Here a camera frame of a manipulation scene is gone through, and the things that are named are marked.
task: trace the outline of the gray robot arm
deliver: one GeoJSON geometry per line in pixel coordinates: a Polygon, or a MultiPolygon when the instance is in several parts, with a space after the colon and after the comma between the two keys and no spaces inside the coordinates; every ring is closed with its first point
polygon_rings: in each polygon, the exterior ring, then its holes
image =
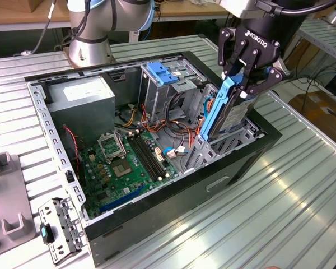
{"type": "MultiPolygon", "coordinates": [[[[85,16],[87,0],[69,0],[70,22],[79,26],[85,16]]],[[[109,31],[142,31],[154,16],[154,0],[91,0],[85,28],[69,47],[70,60],[77,66],[109,63],[112,53],[109,31]]]]}

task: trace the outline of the aluminum table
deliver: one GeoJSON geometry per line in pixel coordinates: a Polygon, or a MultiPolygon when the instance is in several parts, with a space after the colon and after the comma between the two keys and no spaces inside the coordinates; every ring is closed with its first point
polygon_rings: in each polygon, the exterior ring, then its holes
{"type": "MultiPolygon", "coordinates": [[[[119,61],[191,50],[215,73],[217,48],[198,36],[112,46],[119,61]]],[[[0,268],[52,268],[38,207],[65,197],[24,76],[70,69],[63,53],[0,59],[0,152],[19,154],[35,239],[0,255],[0,268]]],[[[237,184],[100,268],[333,268],[336,144],[273,93],[257,111],[282,134],[237,184]]],[[[93,268],[87,246],[58,268],[93,268]]]]}

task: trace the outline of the expansion slot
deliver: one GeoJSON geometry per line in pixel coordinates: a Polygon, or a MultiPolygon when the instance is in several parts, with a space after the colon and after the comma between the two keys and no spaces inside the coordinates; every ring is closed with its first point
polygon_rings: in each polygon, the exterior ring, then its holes
{"type": "Polygon", "coordinates": [[[139,196],[139,193],[140,193],[141,189],[143,189],[144,187],[145,186],[143,185],[143,186],[139,187],[138,189],[136,189],[134,192],[131,192],[131,193],[127,194],[126,196],[123,196],[123,197],[117,199],[116,201],[113,201],[112,203],[104,205],[103,207],[100,208],[100,212],[102,213],[102,212],[105,212],[107,210],[110,210],[114,207],[117,207],[117,206],[121,205],[124,202],[127,202],[127,201],[133,199],[134,197],[139,196]]]}
{"type": "Polygon", "coordinates": [[[165,176],[165,173],[158,161],[149,151],[145,142],[139,136],[134,136],[128,138],[128,143],[133,148],[142,165],[149,173],[151,179],[154,182],[157,180],[162,180],[162,178],[165,176]]]}

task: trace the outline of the motherboard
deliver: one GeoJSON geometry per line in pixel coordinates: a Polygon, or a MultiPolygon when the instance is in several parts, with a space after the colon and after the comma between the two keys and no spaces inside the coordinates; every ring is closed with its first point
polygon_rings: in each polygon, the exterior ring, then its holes
{"type": "Polygon", "coordinates": [[[91,219],[178,176],[151,134],[102,136],[80,155],[85,173],[83,191],[91,219]]]}

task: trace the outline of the robotiq logo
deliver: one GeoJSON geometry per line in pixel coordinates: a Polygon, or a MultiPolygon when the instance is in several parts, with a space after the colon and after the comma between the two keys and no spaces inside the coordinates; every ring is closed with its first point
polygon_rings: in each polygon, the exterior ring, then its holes
{"type": "Polygon", "coordinates": [[[256,42],[258,42],[261,46],[263,46],[265,49],[268,46],[268,43],[266,43],[263,39],[255,35],[254,33],[250,32],[249,30],[246,31],[245,36],[249,36],[252,39],[254,39],[256,42]]]}

